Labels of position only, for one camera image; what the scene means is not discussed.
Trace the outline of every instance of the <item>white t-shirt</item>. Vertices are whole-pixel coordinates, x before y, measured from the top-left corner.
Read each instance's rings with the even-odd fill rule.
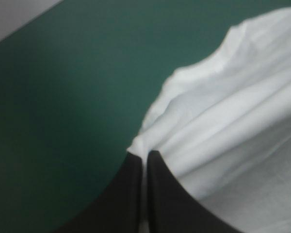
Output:
[[[246,233],[291,233],[291,7],[231,27],[175,70],[128,151],[158,150],[196,200]]]

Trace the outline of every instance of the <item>white fabric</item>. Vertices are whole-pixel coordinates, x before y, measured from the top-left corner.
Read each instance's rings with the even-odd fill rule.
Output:
[[[291,233],[291,8],[231,27],[175,70],[128,151],[159,150],[184,188],[246,233]]]

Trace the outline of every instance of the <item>teal wall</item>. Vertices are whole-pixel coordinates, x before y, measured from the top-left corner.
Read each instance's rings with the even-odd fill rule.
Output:
[[[0,43],[0,233],[47,233],[112,179],[161,84],[291,0],[65,0]]]

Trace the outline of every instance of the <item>t-shirt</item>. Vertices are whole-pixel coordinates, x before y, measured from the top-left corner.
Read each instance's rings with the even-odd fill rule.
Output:
[[[246,233],[291,233],[291,7],[233,26],[175,70],[128,148]]]

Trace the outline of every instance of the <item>green wall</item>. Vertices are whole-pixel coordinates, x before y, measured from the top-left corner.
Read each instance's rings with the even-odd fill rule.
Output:
[[[161,84],[291,0],[65,0],[0,43],[0,233],[47,233],[112,179]]]

